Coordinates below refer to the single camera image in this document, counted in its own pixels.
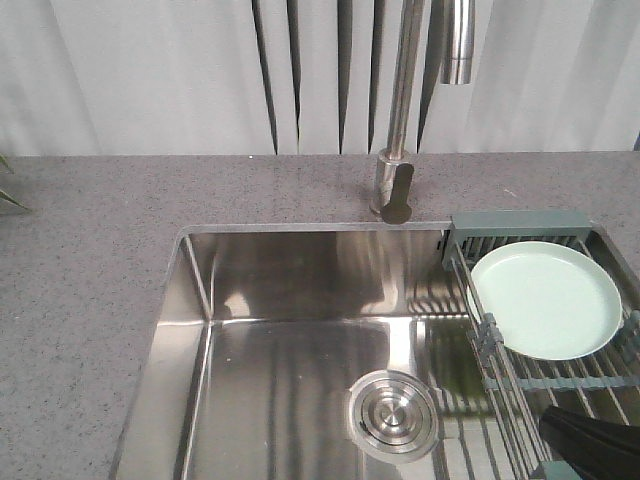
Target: quartz countertop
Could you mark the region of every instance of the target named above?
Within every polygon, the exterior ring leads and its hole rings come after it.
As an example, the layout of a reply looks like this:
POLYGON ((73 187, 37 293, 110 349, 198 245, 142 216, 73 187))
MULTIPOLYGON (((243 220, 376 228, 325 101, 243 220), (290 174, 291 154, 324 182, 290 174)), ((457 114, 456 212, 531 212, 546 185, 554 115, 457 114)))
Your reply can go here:
MULTIPOLYGON (((640 154, 415 157, 413 221, 574 208, 640 271, 640 154)), ((28 157, 0 185, 0 478, 106 479, 179 230, 375 222, 373 156, 28 157)))

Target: drain cover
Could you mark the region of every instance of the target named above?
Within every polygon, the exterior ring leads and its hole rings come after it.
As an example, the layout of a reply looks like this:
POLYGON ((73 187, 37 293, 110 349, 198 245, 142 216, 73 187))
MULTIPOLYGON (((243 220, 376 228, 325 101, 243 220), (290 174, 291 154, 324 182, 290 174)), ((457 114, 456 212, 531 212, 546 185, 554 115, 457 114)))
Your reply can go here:
POLYGON ((380 370, 351 387, 350 432, 354 442, 380 460, 405 463, 436 443, 435 405, 426 387, 401 372, 380 370))

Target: wire rack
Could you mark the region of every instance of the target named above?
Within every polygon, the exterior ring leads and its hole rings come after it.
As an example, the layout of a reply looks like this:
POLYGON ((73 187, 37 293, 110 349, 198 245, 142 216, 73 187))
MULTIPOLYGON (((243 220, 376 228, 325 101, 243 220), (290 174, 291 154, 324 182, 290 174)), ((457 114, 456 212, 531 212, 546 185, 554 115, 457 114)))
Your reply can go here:
POLYGON ((623 406, 628 402, 620 401, 619 389, 632 390, 640 399, 640 375, 634 374, 631 368, 631 364, 640 359, 638 310, 625 311, 624 327, 598 352, 571 361, 541 361, 505 348, 495 318, 485 311, 478 297, 471 269, 488 252, 509 243, 537 240, 564 245, 593 258, 584 242, 586 234, 576 232, 526 236, 464 236, 458 232, 448 239, 445 265, 453 270, 473 320, 468 336, 517 479, 541 478, 543 466, 554 461, 551 449, 538 433, 537 418, 530 406, 533 395, 546 395, 546 403, 557 406, 560 397, 566 396, 565 392, 573 392, 585 414, 598 418, 598 409, 590 395, 597 390, 602 392, 599 395, 608 398, 617 419, 625 425, 632 424, 632 415, 628 407, 623 406))

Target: sink basin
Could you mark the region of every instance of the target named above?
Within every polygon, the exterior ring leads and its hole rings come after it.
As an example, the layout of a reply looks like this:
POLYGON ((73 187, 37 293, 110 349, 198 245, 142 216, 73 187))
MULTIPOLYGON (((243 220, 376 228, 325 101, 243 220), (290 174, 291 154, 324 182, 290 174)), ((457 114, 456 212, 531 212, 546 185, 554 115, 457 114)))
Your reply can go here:
MULTIPOLYGON (((449 227, 186 229, 113 478, 519 478, 443 268, 449 227)), ((637 307, 606 235, 587 243, 637 307)), ((618 392, 637 422, 637 387, 618 392)))

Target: mint green plate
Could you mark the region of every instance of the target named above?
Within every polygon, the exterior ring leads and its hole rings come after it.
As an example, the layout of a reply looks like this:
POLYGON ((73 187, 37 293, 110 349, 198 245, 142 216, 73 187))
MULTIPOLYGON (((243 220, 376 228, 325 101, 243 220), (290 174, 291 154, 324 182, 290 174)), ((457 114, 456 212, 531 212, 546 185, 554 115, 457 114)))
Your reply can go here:
POLYGON ((504 345, 529 357, 583 357, 606 345, 622 325, 620 293, 611 277, 568 247, 505 245, 480 259, 471 277, 504 345))

